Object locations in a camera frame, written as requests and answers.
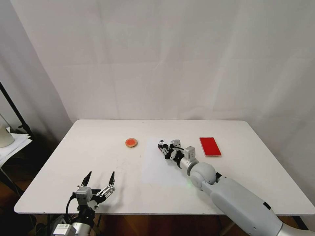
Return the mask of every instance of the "silver robot arm segment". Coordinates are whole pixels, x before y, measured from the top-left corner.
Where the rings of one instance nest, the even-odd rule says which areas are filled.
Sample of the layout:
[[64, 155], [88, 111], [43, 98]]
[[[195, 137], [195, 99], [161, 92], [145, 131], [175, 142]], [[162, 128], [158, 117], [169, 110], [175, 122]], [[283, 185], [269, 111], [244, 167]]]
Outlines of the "silver robot arm segment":
[[160, 141], [158, 148], [164, 149], [165, 155], [176, 152], [180, 160], [178, 167], [187, 170], [193, 185], [208, 194], [212, 202], [234, 221], [247, 234], [252, 236], [307, 236], [315, 233], [308, 230], [292, 228], [284, 224], [271, 207], [251, 191], [233, 179], [217, 173], [208, 163], [199, 163], [195, 158], [195, 148], [178, 149], [172, 144], [180, 144], [179, 140], [171, 141], [170, 146]]

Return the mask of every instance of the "wooden floor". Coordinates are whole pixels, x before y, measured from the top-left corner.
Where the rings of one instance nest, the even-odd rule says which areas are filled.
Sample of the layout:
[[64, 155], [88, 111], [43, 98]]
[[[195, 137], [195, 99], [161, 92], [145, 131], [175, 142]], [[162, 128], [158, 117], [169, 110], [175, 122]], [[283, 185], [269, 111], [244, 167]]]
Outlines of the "wooden floor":
[[[34, 176], [24, 174], [23, 178], [7, 173], [14, 182], [23, 190], [31, 183]], [[35, 235], [35, 227], [32, 226], [31, 216], [19, 215], [13, 211], [17, 202], [17, 195], [3, 183], [0, 183], [0, 227], [2, 235]], [[36, 215], [37, 236], [46, 235], [46, 215]], [[294, 219], [290, 216], [279, 217], [286, 224], [296, 227]], [[207, 215], [102, 215], [99, 229], [105, 235], [119, 236], [168, 236], [168, 235], [215, 235], [231, 223], [226, 216]], [[238, 226], [234, 225], [226, 236], [247, 235]]]

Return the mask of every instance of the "white curtain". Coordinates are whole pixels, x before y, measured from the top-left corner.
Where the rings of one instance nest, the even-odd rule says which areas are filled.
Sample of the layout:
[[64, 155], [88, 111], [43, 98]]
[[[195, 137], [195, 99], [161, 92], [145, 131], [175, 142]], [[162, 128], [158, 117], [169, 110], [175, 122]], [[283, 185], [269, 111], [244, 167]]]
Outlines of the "white curtain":
[[[0, 81], [40, 144], [54, 149], [72, 123], [12, 4], [6, 0], [0, 1]], [[14, 129], [21, 125], [1, 92], [0, 115], [4, 125]]]
[[11, 2], [72, 121], [245, 120], [315, 203], [315, 1]]

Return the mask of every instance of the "white paper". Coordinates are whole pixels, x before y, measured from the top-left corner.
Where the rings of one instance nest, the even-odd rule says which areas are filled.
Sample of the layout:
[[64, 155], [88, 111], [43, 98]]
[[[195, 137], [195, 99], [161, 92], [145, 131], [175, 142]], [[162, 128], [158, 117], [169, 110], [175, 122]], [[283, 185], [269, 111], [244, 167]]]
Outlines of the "white paper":
[[176, 162], [164, 159], [164, 155], [157, 147], [159, 141], [159, 138], [150, 138], [147, 141], [142, 165], [142, 182], [168, 186], [185, 186], [187, 175], [178, 168]]
[[24, 140], [14, 151], [10, 152], [9, 155], [7, 156], [1, 156], [0, 157], [0, 168], [3, 166], [3, 164], [11, 157], [13, 156], [15, 153], [17, 153], [18, 151], [20, 151], [22, 148], [24, 148], [26, 145], [30, 144], [32, 140], [30, 139], [26, 139]]
[[0, 148], [0, 159], [4, 156], [9, 155], [12, 151], [17, 149], [26, 139], [28, 139], [30, 136], [27, 134], [12, 134], [14, 137], [14, 142], [6, 147]]

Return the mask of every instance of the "black stand pole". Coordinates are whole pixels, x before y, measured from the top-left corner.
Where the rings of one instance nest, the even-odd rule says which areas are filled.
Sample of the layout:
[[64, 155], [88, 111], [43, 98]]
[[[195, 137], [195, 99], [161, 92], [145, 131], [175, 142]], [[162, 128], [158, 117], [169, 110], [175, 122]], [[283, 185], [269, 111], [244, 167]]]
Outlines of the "black stand pole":
[[19, 128], [23, 128], [31, 136], [31, 138], [34, 140], [35, 137], [34, 137], [33, 132], [31, 131], [30, 127], [28, 126], [28, 124], [23, 119], [21, 113], [16, 108], [15, 104], [13, 103], [12, 99], [8, 95], [7, 91], [5, 90], [5, 88], [3, 87], [1, 82], [0, 82], [0, 90], [3, 93], [4, 97], [6, 98], [6, 100], [8, 101], [8, 103], [10, 104], [10, 106], [13, 109], [14, 113], [16, 114], [16, 116], [19, 118], [19, 120], [21, 122], [21, 125], [19, 126]]

